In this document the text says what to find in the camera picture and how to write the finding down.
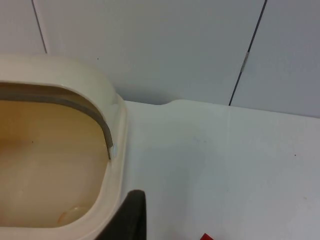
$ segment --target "white table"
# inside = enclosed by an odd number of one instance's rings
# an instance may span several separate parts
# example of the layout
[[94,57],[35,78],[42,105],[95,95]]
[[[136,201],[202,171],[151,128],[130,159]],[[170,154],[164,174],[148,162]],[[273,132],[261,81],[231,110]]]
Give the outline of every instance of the white table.
[[320,119],[177,100],[127,102],[122,198],[148,240],[320,238]]

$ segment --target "white surface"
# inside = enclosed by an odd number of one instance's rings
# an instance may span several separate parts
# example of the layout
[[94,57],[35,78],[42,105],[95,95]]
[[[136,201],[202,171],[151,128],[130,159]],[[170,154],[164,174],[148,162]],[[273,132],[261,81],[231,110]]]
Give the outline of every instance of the white surface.
[[45,53],[31,0],[0,1],[0,33],[0,53]]
[[35,0],[47,50],[91,63],[127,100],[228,104],[263,0]]
[[122,198],[146,192],[149,240],[314,240],[320,119],[178,100],[127,102]]
[[268,1],[233,106],[320,117],[319,9]]

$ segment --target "white wall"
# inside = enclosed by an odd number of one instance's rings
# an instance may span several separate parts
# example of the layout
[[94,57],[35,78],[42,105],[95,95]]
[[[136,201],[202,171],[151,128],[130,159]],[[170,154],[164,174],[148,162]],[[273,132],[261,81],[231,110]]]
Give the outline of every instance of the white wall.
[[31,0],[0,1],[0,33],[0,53],[45,53]]
[[269,0],[233,106],[320,117],[320,1]]
[[263,0],[35,0],[49,54],[103,70],[127,100],[228,104]]

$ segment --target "black object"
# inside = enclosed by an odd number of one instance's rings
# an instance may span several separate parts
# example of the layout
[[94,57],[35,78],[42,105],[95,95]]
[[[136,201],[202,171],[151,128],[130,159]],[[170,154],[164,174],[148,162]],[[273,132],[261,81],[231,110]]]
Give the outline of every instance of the black object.
[[146,195],[142,190],[130,191],[109,224],[95,240],[146,240]]

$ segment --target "tan plastic bin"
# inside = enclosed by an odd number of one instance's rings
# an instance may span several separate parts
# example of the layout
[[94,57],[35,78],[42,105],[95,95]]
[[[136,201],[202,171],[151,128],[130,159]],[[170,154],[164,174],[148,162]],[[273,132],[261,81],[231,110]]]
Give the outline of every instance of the tan plastic bin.
[[0,112],[0,239],[94,239],[119,205],[124,101],[76,61],[4,55]]

